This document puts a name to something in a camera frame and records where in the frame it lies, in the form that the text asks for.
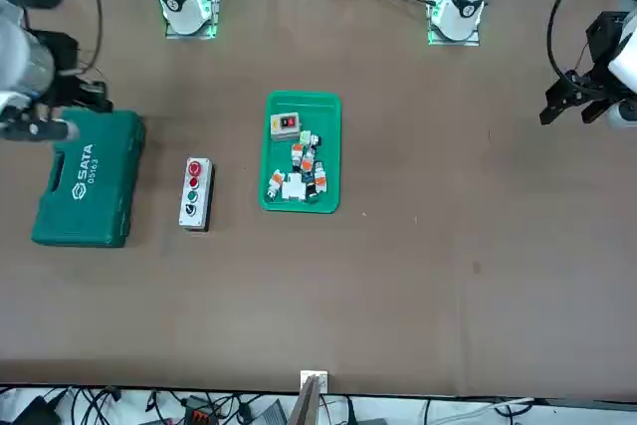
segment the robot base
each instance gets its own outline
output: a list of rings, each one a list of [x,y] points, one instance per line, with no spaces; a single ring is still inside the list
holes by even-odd
[[[476,25],[476,30],[471,36],[463,41],[450,40],[445,37],[433,24],[432,17],[436,15],[440,4],[443,0],[433,0],[436,2],[436,7],[430,5],[426,6],[425,16],[427,18],[427,45],[463,45],[466,47],[478,47],[480,45],[480,33],[478,27],[480,26],[480,17]]]
[[[194,33],[183,35],[175,32],[168,22],[165,24],[164,35],[169,40],[179,39],[197,39],[197,40],[213,40],[217,37],[217,30],[219,27],[219,3],[221,0],[203,0],[202,7],[205,12],[210,13],[210,19],[204,22],[204,24]]]

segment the floor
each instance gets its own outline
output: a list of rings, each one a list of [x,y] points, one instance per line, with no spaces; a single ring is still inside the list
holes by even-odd
[[[9,391],[0,396],[0,420],[14,420],[18,414],[30,403],[37,395],[44,395],[49,392],[50,388],[27,388]],[[51,400],[58,391],[49,394],[48,400]],[[193,392],[194,395],[205,399],[205,395],[199,392]],[[71,407],[73,402],[73,393],[67,393],[57,408],[58,414],[62,418],[62,425],[71,424]],[[179,392],[179,397],[188,397],[190,392]],[[223,397],[226,394],[211,394],[212,399]],[[106,419],[110,425],[133,425],[153,422],[158,419],[155,410],[145,412],[146,402],[149,396],[148,391],[124,391],[122,398],[117,405],[113,406],[109,402],[103,409]],[[246,394],[244,401],[249,400],[254,395]],[[321,408],[317,425],[336,425],[347,420],[347,405],[342,396],[324,397],[325,404],[329,409],[329,416],[325,414],[324,408]],[[281,405],[286,414],[287,419],[294,408],[296,396],[291,395],[266,395],[251,405],[251,411],[254,416],[259,416],[276,400],[281,401]],[[377,425],[382,425],[383,420],[386,425],[414,425],[420,424],[424,418],[424,409],[427,400],[417,398],[375,398],[375,397],[352,397],[352,404],[358,422],[367,420],[375,420]],[[172,423],[178,422],[183,417],[183,409],[179,403],[168,393],[163,392],[158,396],[158,405],[161,415],[164,419],[173,419]],[[88,402],[80,398],[76,406],[76,423],[81,420],[87,409]],[[437,420],[451,417],[462,413],[474,411],[483,407],[484,404],[471,402],[452,402],[433,400],[431,402],[428,421],[432,425]],[[90,416],[88,423],[95,419],[95,413]],[[479,418],[463,420],[465,425],[505,425],[508,423],[506,418],[496,414],[493,410],[489,410]],[[616,410],[599,410],[586,408],[565,408],[552,406],[535,406],[528,413],[516,418],[516,422],[521,425],[570,425],[577,423],[578,425],[628,425],[637,423],[637,412],[634,411],[616,411]],[[236,420],[223,423],[223,425],[235,425]]]

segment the switch box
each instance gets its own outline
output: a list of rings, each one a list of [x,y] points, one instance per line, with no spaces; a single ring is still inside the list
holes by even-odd
[[[270,138],[273,141],[297,139],[301,134],[298,113],[279,113],[270,116]]]
[[[208,231],[214,166],[208,158],[188,158],[181,192],[179,226],[188,231]]]

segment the white cable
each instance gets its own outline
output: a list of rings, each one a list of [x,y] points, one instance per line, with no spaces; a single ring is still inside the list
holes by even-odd
[[[518,405],[519,403],[533,402],[534,398],[517,398],[516,400],[509,400],[508,402],[490,403],[484,407],[477,408],[472,412],[460,413],[458,415],[452,415],[451,417],[439,418],[438,420],[432,420],[428,425],[443,425],[444,423],[457,422],[459,420],[466,420],[468,418],[476,418],[483,413],[493,410],[494,408],[506,407],[507,405]]]

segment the emergency stop button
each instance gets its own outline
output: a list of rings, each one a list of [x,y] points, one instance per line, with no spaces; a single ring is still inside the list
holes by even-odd
[[[188,172],[190,176],[199,176],[201,174],[201,163],[199,161],[193,161],[188,165]]]

